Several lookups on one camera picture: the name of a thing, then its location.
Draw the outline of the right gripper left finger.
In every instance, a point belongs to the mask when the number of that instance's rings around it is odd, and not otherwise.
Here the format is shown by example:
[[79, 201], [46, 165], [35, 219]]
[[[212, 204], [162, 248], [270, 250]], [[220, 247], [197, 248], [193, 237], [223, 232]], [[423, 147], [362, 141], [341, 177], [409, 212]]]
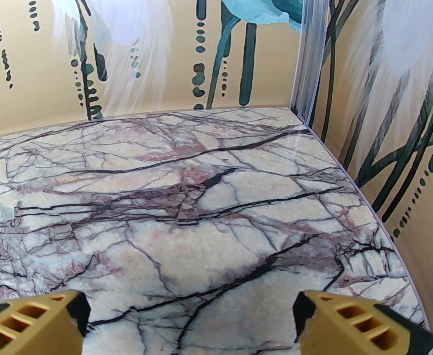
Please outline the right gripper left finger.
[[0, 355], [81, 355], [91, 314], [77, 290], [0, 303]]

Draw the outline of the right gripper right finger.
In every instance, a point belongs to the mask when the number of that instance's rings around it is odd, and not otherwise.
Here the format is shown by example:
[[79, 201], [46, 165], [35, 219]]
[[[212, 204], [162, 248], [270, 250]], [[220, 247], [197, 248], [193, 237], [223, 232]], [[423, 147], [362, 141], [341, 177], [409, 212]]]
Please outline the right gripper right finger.
[[293, 304], [303, 355], [428, 355], [433, 334], [379, 301], [301, 291]]

